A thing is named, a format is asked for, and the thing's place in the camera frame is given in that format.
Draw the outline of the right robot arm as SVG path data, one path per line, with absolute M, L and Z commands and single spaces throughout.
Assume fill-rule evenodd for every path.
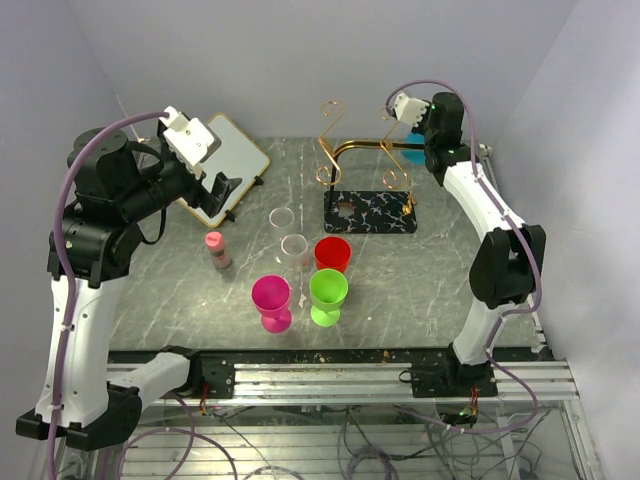
M 458 202 L 480 241 L 469 270 L 473 301 L 461 332 L 439 364 L 414 364 L 400 378 L 416 397 L 493 396 L 493 349 L 507 318 L 540 288 L 546 233 L 508 207 L 484 173 L 475 142 L 463 142 L 462 123 L 471 117 L 459 96 L 438 92 L 425 101 L 400 92 L 393 112 L 423 136 L 427 170 Z

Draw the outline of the blue plastic wine glass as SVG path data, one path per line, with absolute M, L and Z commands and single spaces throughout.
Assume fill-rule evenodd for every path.
M 423 165 L 425 163 L 424 153 L 424 136 L 419 133 L 408 133 L 404 140 L 405 143 L 419 145 L 419 149 L 402 150 L 402 155 L 411 163 Z

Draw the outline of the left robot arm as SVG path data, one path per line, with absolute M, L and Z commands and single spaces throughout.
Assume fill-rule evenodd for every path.
M 208 125 L 160 114 L 157 147 L 129 139 L 123 122 L 79 135 L 54 213 L 47 269 L 54 302 L 41 396 L 16 421 L 19 436 L 64 439 L 93 451 L 124 442 L 143 410 L 169 393 L 203 387 L 200 354 L 168 346 L 134 370 L 109 377 L 115 313 L 131 260 L 146 239 L 140 222 L 176 200 L 216 215 L 231 191 L 225 176 L 206 186 L 203 165 L 220 147 Z

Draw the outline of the gold wine glass rack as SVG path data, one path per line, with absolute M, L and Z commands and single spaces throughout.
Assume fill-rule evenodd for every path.
M 329 163 L 317 169 L 316 180 L 327 188 L 323 200 L 323 227 L 327 234 L 414 234 L 417 231 L 416 199 L 409 173 L 393 156 L 396 150 L 415 150 L 420 146 L 382 139 L 345 141 L 332 145 L 327 134 L 344 115 L 344 107 L 335 100 L 320 107 L 331 123 L 318 136 L 318 144 Z M 393 167 L 382 174 L 382 189 L 340 189 L 342 154 L 352 150 L 382 151 Z

